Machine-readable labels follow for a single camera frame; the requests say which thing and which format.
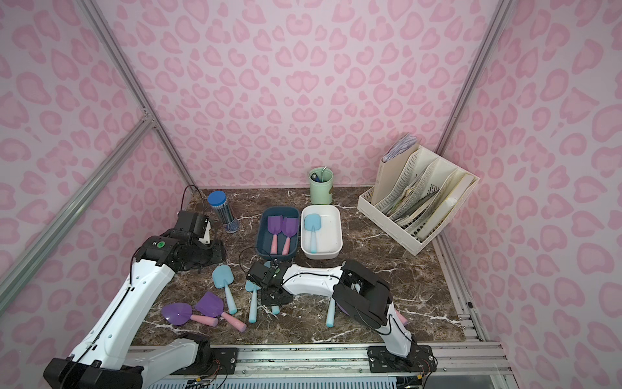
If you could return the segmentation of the dark teal storage box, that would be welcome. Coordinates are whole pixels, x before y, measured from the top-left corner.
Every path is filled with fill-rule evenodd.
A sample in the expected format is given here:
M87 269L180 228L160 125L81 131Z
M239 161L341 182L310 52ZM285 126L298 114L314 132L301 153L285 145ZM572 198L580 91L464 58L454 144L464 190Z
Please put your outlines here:
M269 207L262 214L255 250L266 260L293 261L299 248L301 213L294 207Z

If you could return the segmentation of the white storage box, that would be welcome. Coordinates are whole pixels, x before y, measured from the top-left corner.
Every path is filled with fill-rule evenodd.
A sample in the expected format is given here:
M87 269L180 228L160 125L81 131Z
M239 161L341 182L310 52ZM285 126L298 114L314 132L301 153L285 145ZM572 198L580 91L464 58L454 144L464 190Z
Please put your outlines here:
M305 230L305 217L317 213L322 219L322 228L317 231L317 254L309 253L309 233ZM301 214L301 249L308 259L336 259L343 248L341 215L333 205L311 205Z

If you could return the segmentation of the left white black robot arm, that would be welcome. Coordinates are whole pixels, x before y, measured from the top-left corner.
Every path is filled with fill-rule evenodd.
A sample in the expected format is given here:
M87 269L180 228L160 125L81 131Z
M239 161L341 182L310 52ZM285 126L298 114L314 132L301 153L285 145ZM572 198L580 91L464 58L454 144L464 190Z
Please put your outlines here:
M131 257L117 295L66 358L53 358L43 377L52 388L147 388L178 371L210 374L218 366L205 336L186 334L134 363L132 340L166 285L178 272L220 264L225 248L211 236L207 216L178 212L173 228L151 236Z

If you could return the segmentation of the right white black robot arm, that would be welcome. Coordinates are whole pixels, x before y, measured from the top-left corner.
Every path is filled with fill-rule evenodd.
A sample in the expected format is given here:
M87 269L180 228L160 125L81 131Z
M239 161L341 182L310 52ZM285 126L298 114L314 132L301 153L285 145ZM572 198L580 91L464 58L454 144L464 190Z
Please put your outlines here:
M257 262L246 279L260 288L262 304L283 306L298 295L331 298L335 305L359 324L372 329L386 350L407 358L414 340L398 317L390 285L355 260L339 267L301 267L291 262L266 267Z

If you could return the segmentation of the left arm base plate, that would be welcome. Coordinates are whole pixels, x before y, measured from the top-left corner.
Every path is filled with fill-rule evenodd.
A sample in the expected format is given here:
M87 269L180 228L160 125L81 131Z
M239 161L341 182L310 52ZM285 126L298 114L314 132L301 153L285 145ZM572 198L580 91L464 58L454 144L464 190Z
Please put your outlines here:
M195 362L172 373L172 376L231 375L235 373L238 348L211 348L201 351Z

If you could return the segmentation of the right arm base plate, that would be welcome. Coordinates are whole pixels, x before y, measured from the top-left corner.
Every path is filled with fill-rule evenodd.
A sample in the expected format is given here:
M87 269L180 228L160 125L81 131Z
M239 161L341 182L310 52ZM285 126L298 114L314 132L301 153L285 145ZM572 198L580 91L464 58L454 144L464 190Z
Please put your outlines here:
M367 356L372 373L429 374L437 371L437 358L428 345L412 344L404 358L389 353L385 346L370 346Z

